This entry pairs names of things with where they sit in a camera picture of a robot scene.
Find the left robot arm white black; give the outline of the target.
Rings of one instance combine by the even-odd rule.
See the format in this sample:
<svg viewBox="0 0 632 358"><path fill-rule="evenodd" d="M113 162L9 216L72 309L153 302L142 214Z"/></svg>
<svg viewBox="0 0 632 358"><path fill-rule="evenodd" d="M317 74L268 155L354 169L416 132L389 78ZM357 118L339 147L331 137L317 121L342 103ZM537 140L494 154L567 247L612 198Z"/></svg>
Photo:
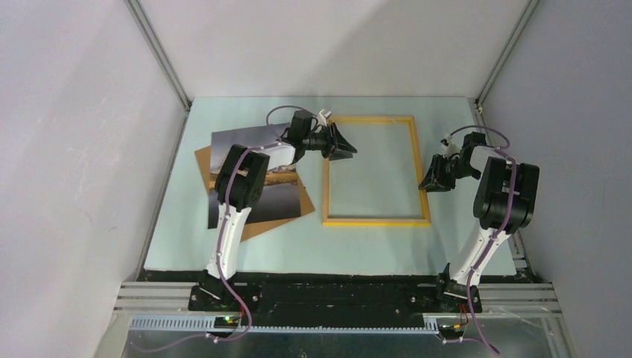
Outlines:
<svg viewBox="0 0 632 358"><path fill-rule="evenodd" d="M215 180L218 195L218 239L198 285L217 310L228 310L236 291L228 280L236 273L238 248L248 216L263 193L268 171L296 164L307 151L318 151L328 160L349 159L357 148L348 142L329 110L314 114L295 106L289 126L266 145L234 144Z"/></svg>

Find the landscape photo print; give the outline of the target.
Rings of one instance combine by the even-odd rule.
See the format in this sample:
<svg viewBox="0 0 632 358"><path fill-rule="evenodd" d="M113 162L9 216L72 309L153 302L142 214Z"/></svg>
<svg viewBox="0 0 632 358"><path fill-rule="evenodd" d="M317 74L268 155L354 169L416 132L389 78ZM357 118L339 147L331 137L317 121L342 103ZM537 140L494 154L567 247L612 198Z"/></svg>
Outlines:
<svg viewBox="0 0 632 358"><path fill-rule="evenodd" d="M270 127L247 127L228 131L216 131L212 133L210 168L217 169L219 174L221 167L227 159L230 148L233 145L238 144L245 147L262 147L264 145L269 145L276 142L277 135L282 134L287 127L287 123L282 123L280 125L271 125ZM271 158L270 163L268 164L267 174L269 172L277 172L283 169L296 171L296 166L291 162L293 160L293 154L291 154L289 146L284 145L281 149L271 152L270 156Z"/></svg>

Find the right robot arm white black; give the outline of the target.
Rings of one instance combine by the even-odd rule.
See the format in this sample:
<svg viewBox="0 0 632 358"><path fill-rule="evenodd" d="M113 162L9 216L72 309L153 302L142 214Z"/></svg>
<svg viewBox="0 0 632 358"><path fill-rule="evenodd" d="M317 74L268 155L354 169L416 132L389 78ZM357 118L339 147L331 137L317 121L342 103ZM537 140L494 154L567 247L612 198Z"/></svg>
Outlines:
<svg viewBox="0 0 632 358"><path fill-rule="evenodd" d="M436 307L451 312L473 301L484 267L498 247L531 222L540 169L518 163L503 148L488 145L486 136L476 131L467 134L460 146L453 143L452 135L440 143L443 151L432 157L419 190L448 192L458 179L478 181L473 202L476 223L457 260L447 263L437 276L433 292Z"/></svg>

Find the yellow wooden picture frame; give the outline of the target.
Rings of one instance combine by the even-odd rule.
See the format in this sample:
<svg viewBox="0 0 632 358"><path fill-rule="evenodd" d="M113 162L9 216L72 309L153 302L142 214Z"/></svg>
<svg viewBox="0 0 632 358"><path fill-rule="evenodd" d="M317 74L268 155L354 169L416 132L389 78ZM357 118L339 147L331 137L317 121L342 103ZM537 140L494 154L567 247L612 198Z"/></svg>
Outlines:
<svg viewBox="0 0 632 358"><path fill-rule="evenodd" d="M432 223L413 116L334 116L357 148L351 159L324 160L322 219L329 226L421 226Z"/></svg>

